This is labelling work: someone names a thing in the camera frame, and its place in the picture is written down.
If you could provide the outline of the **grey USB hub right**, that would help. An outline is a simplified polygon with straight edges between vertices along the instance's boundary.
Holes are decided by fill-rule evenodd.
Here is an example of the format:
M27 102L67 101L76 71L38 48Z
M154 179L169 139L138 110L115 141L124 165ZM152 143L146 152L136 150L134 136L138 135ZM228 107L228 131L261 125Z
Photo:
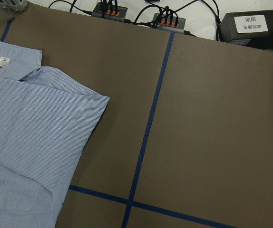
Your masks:
M155 13L150 27L183 34L185 29L185 21L186 19L178 17L172 12L167 12L165 14Z

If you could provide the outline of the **grey USB hub left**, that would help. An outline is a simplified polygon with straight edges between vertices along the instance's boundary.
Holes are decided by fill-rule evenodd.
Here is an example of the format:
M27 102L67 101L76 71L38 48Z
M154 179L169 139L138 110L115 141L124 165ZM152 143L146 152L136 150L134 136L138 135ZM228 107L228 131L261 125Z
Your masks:
M102 0L93 9L91 16L124 22L128 8L118 5L117 0Z

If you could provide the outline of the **black box with label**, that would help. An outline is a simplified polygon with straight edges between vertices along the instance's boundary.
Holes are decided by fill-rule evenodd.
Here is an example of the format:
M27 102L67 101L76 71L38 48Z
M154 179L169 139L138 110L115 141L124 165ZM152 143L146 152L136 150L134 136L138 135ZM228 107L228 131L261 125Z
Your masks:
M219 39L258 49L273 49L273 10L226 13L219 25Z

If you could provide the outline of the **grey usb hub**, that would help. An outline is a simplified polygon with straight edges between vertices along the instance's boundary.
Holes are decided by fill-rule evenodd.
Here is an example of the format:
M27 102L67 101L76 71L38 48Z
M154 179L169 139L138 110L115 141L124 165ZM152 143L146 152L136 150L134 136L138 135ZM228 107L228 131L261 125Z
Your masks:
M102 0L93 9L91 16L124 22L128 8L118 5L117 0Z
M167 12L165 14L155 13L150 27L183 34L185 29L185 21L186 19L178 17L172 12Z

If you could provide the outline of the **grey aluminium frame post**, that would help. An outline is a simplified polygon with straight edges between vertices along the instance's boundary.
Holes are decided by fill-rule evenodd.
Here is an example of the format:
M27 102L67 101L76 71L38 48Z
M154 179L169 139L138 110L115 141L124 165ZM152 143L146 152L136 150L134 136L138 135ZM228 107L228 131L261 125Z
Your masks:
M0 0L0 7L4 10L16 12L24 12L28 4L28 0Z

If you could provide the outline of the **light blue striped shirt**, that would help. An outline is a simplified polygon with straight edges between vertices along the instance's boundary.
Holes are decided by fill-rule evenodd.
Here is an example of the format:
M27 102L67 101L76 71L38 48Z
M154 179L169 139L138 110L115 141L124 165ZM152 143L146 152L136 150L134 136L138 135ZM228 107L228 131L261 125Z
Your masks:
M42 51L0 41L0 228L53 228L109 102Z

